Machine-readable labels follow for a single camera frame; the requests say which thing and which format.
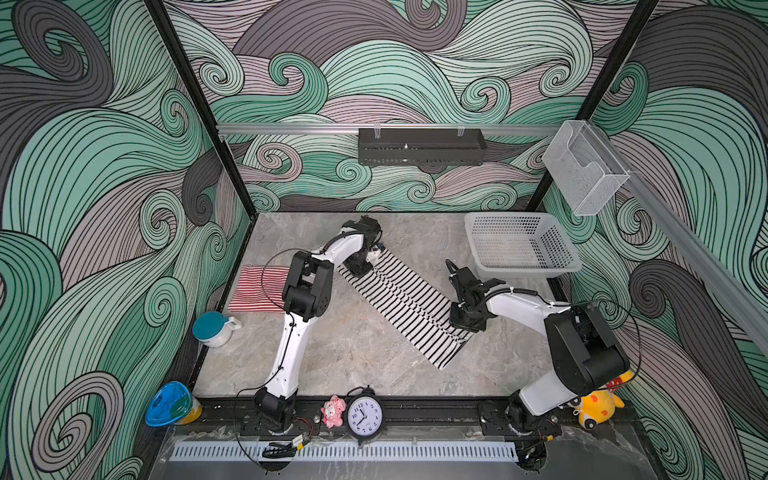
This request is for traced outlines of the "black white striped tank top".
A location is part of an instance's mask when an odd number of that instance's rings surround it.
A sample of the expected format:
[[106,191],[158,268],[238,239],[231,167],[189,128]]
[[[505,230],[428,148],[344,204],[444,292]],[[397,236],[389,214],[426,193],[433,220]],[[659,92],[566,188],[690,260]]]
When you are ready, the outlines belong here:
[[450,324],[451,301],[387,250],[379,252],[372,270],[362,277],[343,265],[337,271],[439,370],[472,337]]

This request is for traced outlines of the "red white striped tank top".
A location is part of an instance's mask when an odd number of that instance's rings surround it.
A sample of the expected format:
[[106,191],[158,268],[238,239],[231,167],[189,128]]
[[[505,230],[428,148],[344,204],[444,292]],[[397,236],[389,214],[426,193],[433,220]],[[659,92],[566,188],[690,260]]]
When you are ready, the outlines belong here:
[[228,304],[231,312],[283,312],[287,266],[246,265]]

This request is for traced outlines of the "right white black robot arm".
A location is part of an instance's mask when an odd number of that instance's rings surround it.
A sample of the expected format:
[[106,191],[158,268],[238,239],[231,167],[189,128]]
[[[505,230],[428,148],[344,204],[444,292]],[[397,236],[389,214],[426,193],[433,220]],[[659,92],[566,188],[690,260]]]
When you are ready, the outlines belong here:
[[537,291],[515,288],[500,279],[482,281],[467,268],[445,262],[457,300],[450,325],[472,333],[504,317],[541,334],[552,369],[510,398],[507,415],[526,427],[553,409],[603,390],[630,369],[629,358],[600,308],[545,299]]

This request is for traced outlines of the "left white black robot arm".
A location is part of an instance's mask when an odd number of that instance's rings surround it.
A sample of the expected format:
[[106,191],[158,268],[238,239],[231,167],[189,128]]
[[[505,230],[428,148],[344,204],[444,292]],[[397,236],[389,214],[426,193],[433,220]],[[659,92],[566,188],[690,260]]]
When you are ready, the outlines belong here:
[[373,269],[381,238],[379,222],[369,216],[345,222],[340,232],[315,251],[298,249],[282,291],[284,323],[275,361],[254,395],[263,425],[282,432],[292,425],[300,366],[309,334],[331,303],[338,266],[360,277]]

